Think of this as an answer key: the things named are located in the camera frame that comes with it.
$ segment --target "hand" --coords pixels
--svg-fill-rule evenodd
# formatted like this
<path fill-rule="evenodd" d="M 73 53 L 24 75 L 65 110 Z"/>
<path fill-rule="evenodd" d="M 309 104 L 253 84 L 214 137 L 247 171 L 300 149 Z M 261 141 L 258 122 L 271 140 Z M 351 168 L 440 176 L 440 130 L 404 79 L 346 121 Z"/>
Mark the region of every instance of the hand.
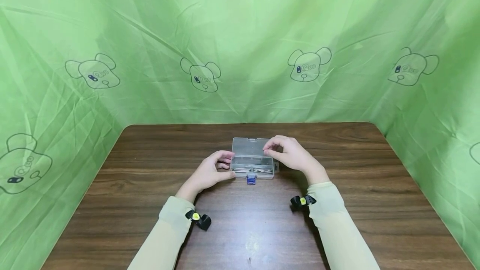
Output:
<path fill-rule="evenodd" d="M 234 155 L 231 151 L 225 150 L 212 153 L 202 161 L 175 196 L 193 203 L 195 197 L 203 190 L 212 187 L 217 182 L 234 178 L 235 172 L 233 171 L 217 171 L 217 169 L 230 169 L 230 163 Z"/>
<path fill-rule="evenodd" d="M 279 152 L 278 147 L 282 147 L 283 152 Z M 330 181 L 321 163 L 292 137 L 277 135 L 271 138 L 263 147 L 263 153 L 288 168 L 303 172 L 309 185 Z"/>

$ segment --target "sleeve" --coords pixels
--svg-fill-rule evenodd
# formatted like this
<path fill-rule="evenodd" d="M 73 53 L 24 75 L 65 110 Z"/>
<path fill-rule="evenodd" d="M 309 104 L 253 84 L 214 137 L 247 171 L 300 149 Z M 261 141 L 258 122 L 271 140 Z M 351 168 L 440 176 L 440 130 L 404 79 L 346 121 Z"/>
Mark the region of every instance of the sleeve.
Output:
<path fill-rule="evenodd" d="M 127 270 L 173 270 L 192 223 L 185 214 L 194 208 L 186 200 L 170 197 Z"/>
<path fill-rule="evenodd" d="M 332 182 L 323 182 L 311 185 L 307 192 L 317 201 L 309 205 L 310 218 L 318 228 L 330 268 L 380 270 L 337 187 Z"/>

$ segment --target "left hand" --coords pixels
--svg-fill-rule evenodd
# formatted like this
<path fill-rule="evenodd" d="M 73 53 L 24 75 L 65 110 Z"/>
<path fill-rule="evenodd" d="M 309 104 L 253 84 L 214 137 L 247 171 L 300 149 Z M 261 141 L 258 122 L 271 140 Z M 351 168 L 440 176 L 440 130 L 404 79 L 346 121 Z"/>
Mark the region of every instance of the left hand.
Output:
<path fill-rule="evenodd" d="M 235 177 L 235 172 L 218 172 L 217 169 L 230 169 L 232 157 L 231 151 L 219 150 L 204 159 L 192 176 L 181 186 L 176 197 L 193 203 L 195 197 L 203 190 L 212 187 L 217 182 Z"/>

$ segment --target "wood grain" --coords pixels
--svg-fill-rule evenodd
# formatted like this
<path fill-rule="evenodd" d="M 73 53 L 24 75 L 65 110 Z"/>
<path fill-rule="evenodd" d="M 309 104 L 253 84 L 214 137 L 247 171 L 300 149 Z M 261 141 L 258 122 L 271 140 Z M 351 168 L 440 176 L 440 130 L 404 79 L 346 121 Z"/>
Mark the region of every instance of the wood grain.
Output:
<path fill-rule="evenodd" d="M 378 129 L 367 123 L 134 125 L 126 128 L 43 270 L 125 270 L 170 195 L 234 137 L 297 138 L 325 166 L 381 269 L 473 266 Z M 280 167 L 272 180 L 236 179 L 197 198 L 212 218 L 190 230 L 177 270 L 329 269 L 318 231 L 290 198 L 307 188 Z"/>

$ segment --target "clear plastic box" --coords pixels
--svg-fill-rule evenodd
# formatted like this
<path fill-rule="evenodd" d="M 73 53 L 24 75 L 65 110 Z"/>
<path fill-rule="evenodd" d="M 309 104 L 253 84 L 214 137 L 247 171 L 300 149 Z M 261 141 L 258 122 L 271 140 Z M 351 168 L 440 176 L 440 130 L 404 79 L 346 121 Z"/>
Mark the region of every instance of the clear plastic box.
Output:
<path fill-rule="evenodd" d="M 255 175 L 256 178 L 272 179 L 278 172 L 278 162 L 272 157 L 263 154 L 263 146 L 269 139 L 262 138 L 233 138 L 232 151 L 235 156 L 230 164 L 238 178 Z"/>

